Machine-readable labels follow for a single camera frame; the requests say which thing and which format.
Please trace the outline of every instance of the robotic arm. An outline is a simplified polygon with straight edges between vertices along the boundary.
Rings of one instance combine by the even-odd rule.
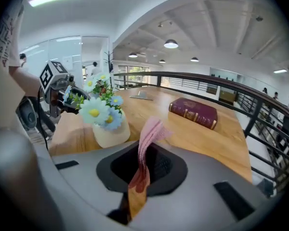
[[[72,86],[71,93],[90,99],[88,93],[75,86],[74,76],[68,73],[60,62],[48,61],[40,74],[39,81],[52,117],[58,117],[63,111],[78,113],[76,104],[71,104],[69,101],[63,105],[64,93],[68,86]]]

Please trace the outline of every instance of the book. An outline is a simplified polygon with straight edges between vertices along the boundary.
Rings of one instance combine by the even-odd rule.
[[[217,124],[215,108],[196,101],[179,98],[169,105],[169,111],[213,130]]]

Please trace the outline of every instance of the wooden table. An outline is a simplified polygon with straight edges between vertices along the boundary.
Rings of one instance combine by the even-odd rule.
[[[148,98],[152,98],[153,101],[130,98],[131,95],[137,95],[140,90],[145,90]],[[170,138],[161,142],[214,157],[248,181],[252,181],[249,151],[233,110],[204,99],[157,87],[121,90],[116,94],[124,100],[122,109],[131,129],[129,141],[139,140],[146,120],[150,115],[157,116],[163,120],[165,127],[173,132]],[[169,104],[179,97],[215,107],[218,115],[215,129],[210,130],[169,112]],[[94,139],[90,124],[83,124],[80,115],[63,113],[53,135],[49,152],[54,156],[100,148]]]

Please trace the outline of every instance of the artificial flower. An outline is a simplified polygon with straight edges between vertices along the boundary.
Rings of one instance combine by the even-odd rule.
[[[68,86],[65,93],[64,93],[64,96],[63,96],[63,105],[66,103],[68,97],[69,97],[69,93],[71,92],[71,89],[72,87],[71,86]]]
[[[121,96],[112,96],[110,100],[111,105],[121,105],[123,104],[123,98]]]
[[[84,123],[102,125],[108,120],[108,110],[109,106],[106,105],[105,100],[91,97],[90,100],[85,100],[83,104],[80,104],[79,113],[82,115]]]
[[[96,79],[94,77],[89,77],[83,84],[83,90],[86,92],[91,92],[93,91],[94,87],[96,85]]]
[[[119,110],[116,110],[114,107],[109,109],[109,116],[106,122],[101,125],[105,130],[115,130],[121,126],[122,123],[122,114],[119,113]]]
[[[94,79],[96,81],[101,80],[101,81],[107,81],[110,79],[110,74],[109,73],[99,73],[94,76]]]

